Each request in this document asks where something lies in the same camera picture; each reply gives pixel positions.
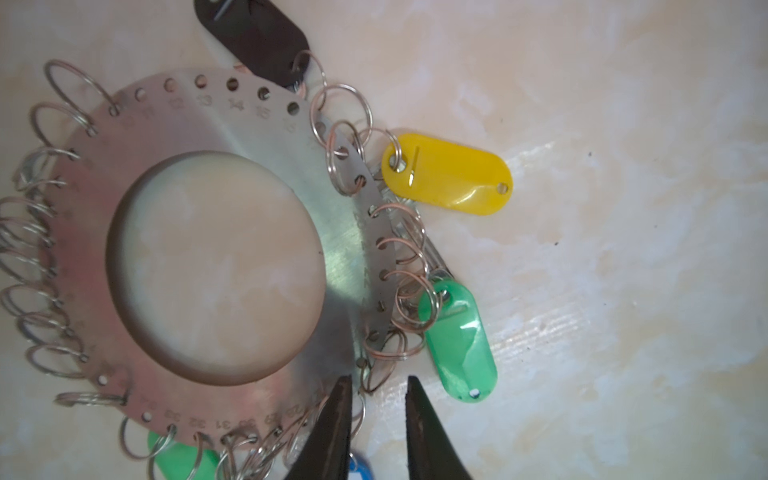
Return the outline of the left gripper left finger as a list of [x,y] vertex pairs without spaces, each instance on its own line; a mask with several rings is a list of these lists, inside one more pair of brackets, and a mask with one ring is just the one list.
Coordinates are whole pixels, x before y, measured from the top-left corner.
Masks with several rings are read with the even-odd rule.
[[346,480],[349,475],[353,384],[349,375],[336,381],[316,425],[286,480]]

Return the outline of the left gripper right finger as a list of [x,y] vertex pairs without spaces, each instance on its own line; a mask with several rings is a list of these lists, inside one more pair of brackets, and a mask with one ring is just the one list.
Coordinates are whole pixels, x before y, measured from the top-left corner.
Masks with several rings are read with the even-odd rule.
[[471,479],[416,376],[405,395],[407,464],[411,480]]

